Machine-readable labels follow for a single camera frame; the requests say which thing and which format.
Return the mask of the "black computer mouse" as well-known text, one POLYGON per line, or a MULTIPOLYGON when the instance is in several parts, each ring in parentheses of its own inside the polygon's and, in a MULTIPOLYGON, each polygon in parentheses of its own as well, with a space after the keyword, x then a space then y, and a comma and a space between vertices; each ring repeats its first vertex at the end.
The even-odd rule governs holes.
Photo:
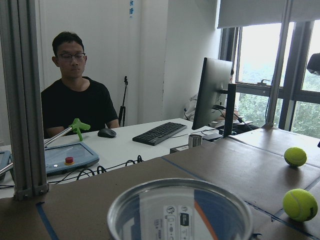
POLYGON ((98 131, 97 136, 101 138, 115 138, 117 133, 110 128, 103 128, 98 131))

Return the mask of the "blue teach pendant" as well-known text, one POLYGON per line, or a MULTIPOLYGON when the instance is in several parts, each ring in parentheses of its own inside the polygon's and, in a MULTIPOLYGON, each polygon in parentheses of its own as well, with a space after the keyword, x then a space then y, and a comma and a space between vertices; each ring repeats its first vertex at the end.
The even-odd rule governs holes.
POLYGON ((88 168, 100 160, 99 155, 83 142, 46 147, 44 156, 47 176, 88 168))

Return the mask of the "aluminium frame post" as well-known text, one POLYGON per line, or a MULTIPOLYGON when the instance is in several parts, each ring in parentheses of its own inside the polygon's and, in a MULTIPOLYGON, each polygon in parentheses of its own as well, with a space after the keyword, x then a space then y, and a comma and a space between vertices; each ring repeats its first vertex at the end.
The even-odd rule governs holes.
POLYGON ((0 39, 13 155, 14 196, 48 192, 33 0, 0 2, 0 39))

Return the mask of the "small metal cup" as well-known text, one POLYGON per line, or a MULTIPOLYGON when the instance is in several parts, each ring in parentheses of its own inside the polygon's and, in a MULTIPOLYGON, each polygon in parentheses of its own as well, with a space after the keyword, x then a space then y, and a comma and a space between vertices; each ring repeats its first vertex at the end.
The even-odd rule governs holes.
POLYGON ((188 137, 188 148, 194 148, 197 146, 201 146, 203 141, 203 137, 199 134, 190 134, 188 137))

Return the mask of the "black keyboard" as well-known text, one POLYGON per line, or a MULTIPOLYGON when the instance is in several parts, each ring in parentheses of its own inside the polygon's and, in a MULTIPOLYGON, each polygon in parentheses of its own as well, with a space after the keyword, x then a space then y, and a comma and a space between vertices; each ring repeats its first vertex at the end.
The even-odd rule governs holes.
POLYGON ((187 125, 175 122, 166 122, 147 132, 132 138, 134 142, 155 146, 173 135, 186 129, 187 125))

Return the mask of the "black tripod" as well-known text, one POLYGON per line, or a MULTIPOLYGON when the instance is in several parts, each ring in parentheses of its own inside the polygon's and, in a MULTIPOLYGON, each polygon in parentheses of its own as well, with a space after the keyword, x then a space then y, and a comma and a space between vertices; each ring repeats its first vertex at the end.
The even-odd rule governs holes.
POLYGON ((118 115, 118 122, 121 127, 125 126, 126 122, 126 95, 127 95, 127 87, 128 87, 128 77, 125 75, 124 76, 124 93, 123 93, 123 98, 122 98, 122 105, 120 106, 119 109, 119 115, 118 115))

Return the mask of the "green handled reacher stick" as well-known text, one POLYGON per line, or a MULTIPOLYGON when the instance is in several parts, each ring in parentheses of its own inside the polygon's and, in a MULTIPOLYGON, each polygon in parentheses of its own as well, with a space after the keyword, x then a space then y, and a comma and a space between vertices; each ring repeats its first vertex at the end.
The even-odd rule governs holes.
POLYGON ((67 129, 63 130, 62 132, 54 135, 49 139, 46 139, 44 141, 44 147, 47 147, 49 144, 51 144, 52 142, 56 141, 58 138, 66 135, 69 132, 76 133, 78 135, 79 140, 83 141, 81 130, 89 130, 90 128, 91 126, 89 124, 82 123, 79 118, 75 118, 73 120, 73 123, 69 125, 67 129))

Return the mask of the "yellow tennis ball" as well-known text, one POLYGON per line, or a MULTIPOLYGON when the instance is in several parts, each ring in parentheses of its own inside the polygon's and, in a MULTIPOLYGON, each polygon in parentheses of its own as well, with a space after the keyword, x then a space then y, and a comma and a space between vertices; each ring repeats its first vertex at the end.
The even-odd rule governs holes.
POLYGON ((318 213, 316 198, 300 188, 289 190, 283 197, 282 205, 285 213, 297 222, 310 221, 318 213))
POLYGON ((284 160, 292 167, 301 167, 307 162, 307 154, 302 148, 290 147, 284 152, 284 160))

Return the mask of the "clear tennis ball can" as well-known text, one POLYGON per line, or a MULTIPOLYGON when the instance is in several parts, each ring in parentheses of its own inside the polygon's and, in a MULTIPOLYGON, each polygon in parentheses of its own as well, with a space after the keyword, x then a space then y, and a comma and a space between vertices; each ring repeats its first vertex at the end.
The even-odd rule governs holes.
POLYGON ((253 219, 238 196, 207 181, 164 178, 141 183, 111 204, 113 240, 250 240, 253 219))

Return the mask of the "computer monitor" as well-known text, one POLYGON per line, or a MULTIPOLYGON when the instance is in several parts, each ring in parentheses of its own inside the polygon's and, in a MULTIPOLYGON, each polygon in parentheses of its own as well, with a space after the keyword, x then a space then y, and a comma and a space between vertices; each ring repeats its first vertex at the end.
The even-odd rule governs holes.
POLYGON ((226 106, 232 62, 205 57, 203 60, 192 129, 215 121, 226 106))

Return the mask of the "person in black shirt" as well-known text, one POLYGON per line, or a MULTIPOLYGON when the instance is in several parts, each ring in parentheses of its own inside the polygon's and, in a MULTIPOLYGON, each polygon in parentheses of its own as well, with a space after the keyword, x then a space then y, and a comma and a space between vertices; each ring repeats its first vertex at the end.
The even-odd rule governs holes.
POLYGON ((87 55, 81 38, 63 31, 52 42, 52 61, 61 77, 41 92, 43 134, 53 137, 66 130, 74 119, 90 125, 90 131, 120 126, 107 87, 84 76, 87 55))

